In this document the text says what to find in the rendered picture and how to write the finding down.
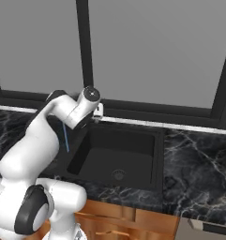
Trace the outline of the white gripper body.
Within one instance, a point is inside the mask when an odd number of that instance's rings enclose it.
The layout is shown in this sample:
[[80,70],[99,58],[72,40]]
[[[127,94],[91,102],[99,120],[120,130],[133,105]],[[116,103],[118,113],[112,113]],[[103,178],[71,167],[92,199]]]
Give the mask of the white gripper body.
[[97,108],[93,112],[93,119],[98,122],[103,117],[103,104],[99,103]]

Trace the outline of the thin blue bar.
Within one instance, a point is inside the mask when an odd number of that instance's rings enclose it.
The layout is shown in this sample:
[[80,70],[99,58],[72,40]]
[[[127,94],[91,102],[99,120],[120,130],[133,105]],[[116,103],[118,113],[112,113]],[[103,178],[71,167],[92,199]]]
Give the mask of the thin blue bar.
[[64,131],[64,138],[65,138],[65,145],[66,145],[67,153],[69,153],[67,128],[66,128],[65,123],[62,123],[62,126],[63,126],[63,131]]

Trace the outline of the wooden cupboard front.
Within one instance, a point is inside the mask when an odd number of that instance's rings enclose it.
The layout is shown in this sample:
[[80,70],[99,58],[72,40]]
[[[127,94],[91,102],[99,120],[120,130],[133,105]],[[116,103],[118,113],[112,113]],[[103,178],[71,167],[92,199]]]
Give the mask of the wooden cupboard front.
[[[92,200],[75,218],[88,240],[174,240],[179,224],[179,217]],[[129,237],[96,235],[112,230],[129,233]]]

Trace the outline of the grey dishwasher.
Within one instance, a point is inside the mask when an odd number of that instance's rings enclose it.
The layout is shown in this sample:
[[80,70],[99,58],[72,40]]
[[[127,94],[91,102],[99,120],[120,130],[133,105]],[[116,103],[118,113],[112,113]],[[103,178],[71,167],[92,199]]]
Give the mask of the grey dishwasher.
[[226,240],[226,235],[193,230],[188,220],[181,217],[174,240]]

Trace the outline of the black window frame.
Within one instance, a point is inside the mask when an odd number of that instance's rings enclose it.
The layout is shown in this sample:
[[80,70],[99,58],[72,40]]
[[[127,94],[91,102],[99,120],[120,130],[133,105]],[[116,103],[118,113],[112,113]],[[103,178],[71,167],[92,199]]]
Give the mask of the black window frame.
[[[75,2],[83,67],[83,84],[88,86],[94,83],[88,0],[75,0]],[[36,109],[45,99],[44,94],[8,91],[3,90],[0,86],[0,105],[3,106]],[[102,104],[104,115],[111,118],[226,129],[226,57],[213,106],[209,109],[110,99],[103,99]]]

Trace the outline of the round sink drain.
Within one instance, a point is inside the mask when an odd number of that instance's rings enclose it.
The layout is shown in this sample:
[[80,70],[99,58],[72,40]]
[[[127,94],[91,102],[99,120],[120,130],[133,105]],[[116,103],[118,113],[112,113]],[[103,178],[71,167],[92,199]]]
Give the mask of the round sink drain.
[[115,170],[112,172],[112,176],[115,180],[121,181],[125,177],[126,172],[123,170]]

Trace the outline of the black sink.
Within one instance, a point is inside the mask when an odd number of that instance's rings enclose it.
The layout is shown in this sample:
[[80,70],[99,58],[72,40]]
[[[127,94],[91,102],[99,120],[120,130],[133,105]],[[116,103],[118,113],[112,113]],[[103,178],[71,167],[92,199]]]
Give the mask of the black sink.
[[[132,126],[112,122],[90,122],[81,129],[67,128],[69,153],[64,131],[58,127],[60,150],[43,172],[48,176],[97,181],[104,185],[162,191],[163,140],[160,127]],[[121,181],[112,172],[126,172]]]

